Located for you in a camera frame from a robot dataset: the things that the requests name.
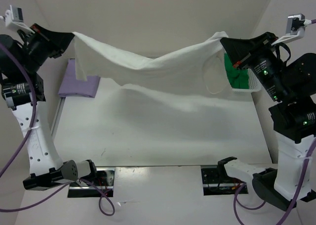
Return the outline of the cream white t shirt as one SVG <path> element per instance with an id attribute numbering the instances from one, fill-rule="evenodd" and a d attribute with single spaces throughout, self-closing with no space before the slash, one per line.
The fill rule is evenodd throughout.
<path id="1" fill-rule="evenodd" d="M 118 85 L 141 86 L 177 95 L 209 95 L 205 73 L 212 66 L 224 66 L 220 43 L 228 35 L 216 32 L 206 41 L 157 58 L 144 57 L 74 33 L 76 78 L 89 76 L 114 80 Z"/>

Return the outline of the purple t shirt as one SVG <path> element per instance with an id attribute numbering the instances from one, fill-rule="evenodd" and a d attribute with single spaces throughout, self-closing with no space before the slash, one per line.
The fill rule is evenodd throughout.
<path id="1" fill-rule="evenodd" d="M 88 76 L 86 81 L 77 80 L 75 60 L 69 59 L 58 95 L 60 98 L 68 96 L 94 98 L 98 90 L 99 82 L 100 77 L 98 76 Z"/>

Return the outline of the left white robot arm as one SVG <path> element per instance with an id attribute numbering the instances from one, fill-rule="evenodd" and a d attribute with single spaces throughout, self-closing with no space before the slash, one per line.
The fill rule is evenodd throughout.
<path id="1" fill-rule="evenodd" d="M 38 74 L 48 58 L 65 52 L 74 34 L 49 31 L 38 24 L 30 29 L 31 34 L 17 32 L 22 43 L 9 35 L 0 36 L 1 95 L 20 125 L 30 163 L 23 186 L 47 190 L 79 179 L 94 185 L 99 174 L 91 160 L 64 162 L 57 153 L 47 120 L 43 79 Z"/>

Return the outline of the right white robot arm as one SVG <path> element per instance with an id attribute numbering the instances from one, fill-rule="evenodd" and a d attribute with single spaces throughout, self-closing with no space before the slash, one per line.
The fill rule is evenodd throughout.
<path id="1" fill-rule="evenodd" d="M 276 102 L 269 111 L 278 139 L 278 168 L 251 176 L 255 193 L 285 211 L 297 200 L 316 197 L 303 163 L 316 136 L 316 55 L 306 53 L 292 63 L 280 57 L 277 37 L 266 32 L 242 40 L 224 37 L 221 44 L 234 68 L 250 69 Z"/>

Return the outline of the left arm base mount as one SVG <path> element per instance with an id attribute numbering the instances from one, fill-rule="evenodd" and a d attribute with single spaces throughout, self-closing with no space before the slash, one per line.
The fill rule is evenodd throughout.
<path id="1" fill-rule="evenodd" d="M 97 167 L 95 178 L 88 178 L 90 183 L 99 188 L 108 197 L 113 197 L 115 168 Z M 68 189 L 68 198 L 99 198 L 101 194 L 90 184 L 83 181 L 71 183 Z"/>

